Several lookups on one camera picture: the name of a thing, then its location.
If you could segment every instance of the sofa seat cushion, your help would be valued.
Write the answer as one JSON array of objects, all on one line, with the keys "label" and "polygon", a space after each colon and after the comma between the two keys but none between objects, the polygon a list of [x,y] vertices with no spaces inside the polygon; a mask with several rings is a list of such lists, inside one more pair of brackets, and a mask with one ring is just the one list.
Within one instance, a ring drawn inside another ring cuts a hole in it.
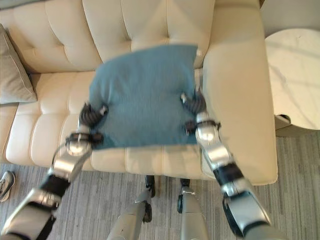
[{"label": "sofa seat cushion", "polygon": [[[94,75],[94,71],[31,75],[38,101],[19,104],[6,147],[7,160],[49,167],[57,147],[77,128]],[[95,150],[83,169],[209,179],[202,173],[196,145]]]}]

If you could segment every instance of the cream leather sofa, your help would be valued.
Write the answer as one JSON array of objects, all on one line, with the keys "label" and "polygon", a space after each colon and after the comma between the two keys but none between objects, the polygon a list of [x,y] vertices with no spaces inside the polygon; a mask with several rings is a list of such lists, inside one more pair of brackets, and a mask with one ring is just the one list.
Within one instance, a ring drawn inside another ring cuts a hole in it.
[{"label": "cream leather sofa", "polygon": [[[208,111],[256,185],[277,180],[273,103],[257,0],[47,0],[0,11],[38,96],[0,106],[1,162],[49,167],[77,126],[95,68],[121,54],[198,45]],[[94,151],[84,170],[210,179],[196,145]]]}]

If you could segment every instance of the sofa cushion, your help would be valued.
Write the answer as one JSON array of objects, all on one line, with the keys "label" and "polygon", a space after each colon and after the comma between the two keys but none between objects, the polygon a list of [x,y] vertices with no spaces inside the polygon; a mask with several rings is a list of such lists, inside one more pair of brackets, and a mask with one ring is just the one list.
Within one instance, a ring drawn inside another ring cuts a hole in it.
[{"label": "sofa cushion", "polygon": [[36,100],[37,96],[24,66],[0,24],[0,104]]},{"label": "sofa cushion", "polygon": [[81,0],[39,1],[0,11],[28,73],[94,71],[102,63]]},{"label": "sofa cushion", "polygon": [[103,60],[163,44],[194,44],[201,68],[210,42],[215,0],[83,0]]},{"label": "sofa cushion", "polygon": [[[93,71],[31,75],[38,101],[19,104],[6,147],[7,160],[49,167],[57,147],[77,129],[94,75]],[[202,173],[197,145],[95,150],[83,169],[209,179]]]}]

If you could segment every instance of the pillow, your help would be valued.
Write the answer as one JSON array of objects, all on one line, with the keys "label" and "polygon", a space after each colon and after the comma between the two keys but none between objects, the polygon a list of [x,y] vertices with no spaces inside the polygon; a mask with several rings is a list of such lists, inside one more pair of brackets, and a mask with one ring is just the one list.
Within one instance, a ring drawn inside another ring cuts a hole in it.
[{"label": "pillow", "polygon": [[0,24],[0,104],[34,101],[37,96],[30,79]]},{"label": "pillow", "polygon": [[108,113],[96,130],[99,149],[148,145],[196,144],[184,125],[195,116],[180,96],[195,91],[194,45],[162,45],[102,64],[90,85],[89,102]]}]

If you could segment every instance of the sofa armrest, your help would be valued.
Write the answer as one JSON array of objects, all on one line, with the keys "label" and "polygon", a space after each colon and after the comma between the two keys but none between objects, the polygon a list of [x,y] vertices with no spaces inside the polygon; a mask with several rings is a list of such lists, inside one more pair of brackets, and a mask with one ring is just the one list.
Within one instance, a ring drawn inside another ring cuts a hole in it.
[{"label": "sofa armrest", "polygon": [[257,185],[278,177],[264,30],[257,0],[217,0],[203,63],[208,112],[243,174]]},{"label": "sofa armrest", "polygon": [[17,103],[0,104],[0,163],[9,163],[6,158],[6,149],[17,108]]}]

